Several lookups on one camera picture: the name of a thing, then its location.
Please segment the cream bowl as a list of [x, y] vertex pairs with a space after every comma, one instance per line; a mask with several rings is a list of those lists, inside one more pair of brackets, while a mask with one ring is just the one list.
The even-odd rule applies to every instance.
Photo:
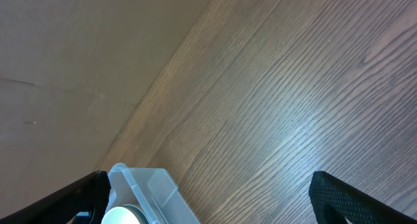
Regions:
[[146, 224], [141, 212], [129, 206], [110, 209], [102, 218], [101, 224]]

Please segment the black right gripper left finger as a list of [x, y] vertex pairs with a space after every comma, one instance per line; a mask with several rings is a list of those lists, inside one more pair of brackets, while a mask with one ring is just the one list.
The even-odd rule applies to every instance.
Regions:
[[3, 224], [100, 224], [111, 190], [108, 174], [95, 171], [47, 197], [1, 219]]

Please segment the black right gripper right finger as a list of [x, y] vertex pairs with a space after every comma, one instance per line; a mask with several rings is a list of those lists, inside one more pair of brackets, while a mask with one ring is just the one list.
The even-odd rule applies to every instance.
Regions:
[[324, 171], [313, 173], [309, 197], [318, 224], [416, 224], [415, 219]]

